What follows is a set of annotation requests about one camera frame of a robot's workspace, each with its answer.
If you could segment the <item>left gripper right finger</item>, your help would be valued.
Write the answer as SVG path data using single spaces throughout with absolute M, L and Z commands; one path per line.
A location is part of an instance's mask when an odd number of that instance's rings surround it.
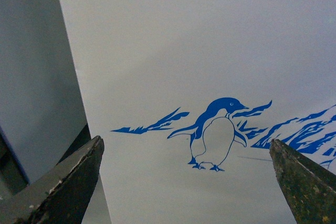
M 335 174 L 278 139 L 269 153 L 296 223 L 335 223 Z

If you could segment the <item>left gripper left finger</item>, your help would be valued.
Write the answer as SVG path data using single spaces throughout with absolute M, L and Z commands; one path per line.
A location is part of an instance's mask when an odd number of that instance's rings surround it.
M 104 152 L 96 136 L 39 180 L 1 201 L 1 223 L 81 223 Z

